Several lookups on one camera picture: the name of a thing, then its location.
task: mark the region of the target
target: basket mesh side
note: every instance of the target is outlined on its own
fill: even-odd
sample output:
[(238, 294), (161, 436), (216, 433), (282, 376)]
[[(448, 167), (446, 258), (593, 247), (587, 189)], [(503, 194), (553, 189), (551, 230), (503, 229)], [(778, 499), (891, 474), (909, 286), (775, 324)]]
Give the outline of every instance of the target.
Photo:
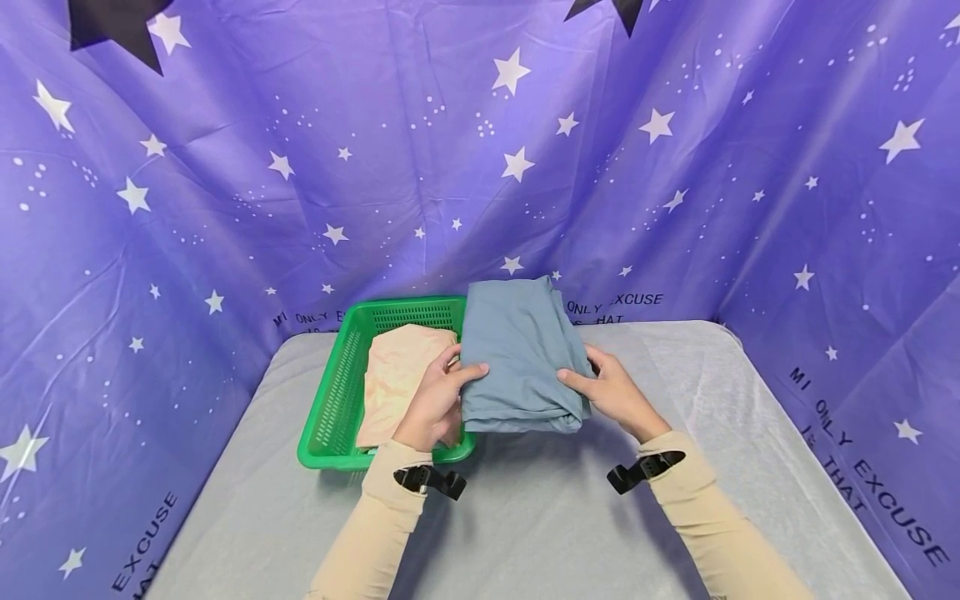
[(359, 331), (351, 331), (340, 355), (340, 369), (336, 371), (330, 393), (326, 397), (324, 408), (317, 419), (314, 439), (322, 447), (320, 454), (348, 454), (353, 448), (353, 434), (343, 423), (353, 423), (361, 410), (363, 401), (350, 402), (351, 398), (363, 398), (363, 375), (367, 357), (358, 356)]
[(449, 305), (376, 308), (372, 316), (373, 326), (376, 327), (378, 334), (410, 323), (454, 330), (453, 315)]

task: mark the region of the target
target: black star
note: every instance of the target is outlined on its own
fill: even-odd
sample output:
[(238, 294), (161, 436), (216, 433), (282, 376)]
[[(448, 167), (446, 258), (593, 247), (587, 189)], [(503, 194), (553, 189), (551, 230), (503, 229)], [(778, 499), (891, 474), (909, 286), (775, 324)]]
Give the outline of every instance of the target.
[[(640, 16), (640, 7), (643, 5), (643, 0), (612, 1), (613, 6), (616, 8), (616, 13), (620, 15), (620, 21), (623, 22), (624, 29), (627, 30), (627, 37), (632, 36), (634, 34), (636, 18)], [(573, 18), (594, 4), (600, 4), (601, 2), (603, 2), (603, 0), (574, 0), (573, 6), (570, 7), (570, 12), (566, 14), (564, 21)]]
[(147, 21), (174, 0), (67, 0), (70, 50), (112, 39), (161, 76), (160, 59), (147, 31)]

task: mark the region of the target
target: black clip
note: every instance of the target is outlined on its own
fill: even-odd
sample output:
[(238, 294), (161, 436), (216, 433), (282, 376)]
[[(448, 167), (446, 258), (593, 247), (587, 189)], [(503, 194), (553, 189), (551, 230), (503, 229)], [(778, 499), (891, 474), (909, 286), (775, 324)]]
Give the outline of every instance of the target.
[(668, 450), (661, 454), (651, 454), (642, 456), (630, 468), (623, 465), (617, 465), (607, 473), (607, 481), (616, 490), (623, 495), (635, 488), (645, 479), (654, 477), (666, 472), (686, 457), (686, 454), (680, 450)]
[(467, 486), (467, 480), (456, 471), (442, 475), (429, 465), (417, 465), (411, 468), (402, 468), (394, 471), (394, 479), (398, 484), (412, 492), (419, 492), (423, 486), (433, 488), (454, 501), (460, 498)]

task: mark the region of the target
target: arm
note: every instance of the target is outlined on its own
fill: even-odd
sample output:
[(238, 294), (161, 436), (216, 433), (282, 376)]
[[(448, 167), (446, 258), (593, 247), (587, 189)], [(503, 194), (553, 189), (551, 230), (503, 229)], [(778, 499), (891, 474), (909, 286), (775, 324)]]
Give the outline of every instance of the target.
[(431, 465), (430, 451), (462, 419), (460, 388), (487, 374), (487, 365), (451, 364), (460, 345), (444, 350), (426, 368), (394, 438), (380, 446), (363, 493), (326, 554), (304, 600), (386, 600), (426, 495), (410, 492), (394, 472)]
[(587, 346), (597, 372), (557, 376), (640, 442), (640, 454), (682, 450), (686, 456), (650, 480), (654, 496), (693, 557), (713, 600), (812, 598), (777, 550), (716, 484), (716, 475), (686, 434), (673, 431), (612, 354)]
[(682, 450), (686, 458), (651, 479), (650, 488), (693, 557), (710, 598), (812, 598), (777, 550), (720, 490), (693, 441), (670, 431), (640, 446), (641, 455), (665, 450)]
[(380, 447), (363, 493), (304, 600), (386, 600), (426, 495), (402, 488), (394, 471), (430, 465), (428, 452), (390, 441)]

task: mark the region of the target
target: blue-gray cloth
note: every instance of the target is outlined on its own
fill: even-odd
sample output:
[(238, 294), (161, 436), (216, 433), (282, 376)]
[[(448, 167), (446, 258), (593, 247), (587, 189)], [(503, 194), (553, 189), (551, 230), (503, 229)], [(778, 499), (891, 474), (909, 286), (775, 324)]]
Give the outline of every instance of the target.
[(461, 392), (467, 431), (573, 433), (589, 417), (588, 400), (557, 379), (561, 368), (594, 375), (549, 277), (471, 283), (461, 340), (464, 364), (490, 365)]

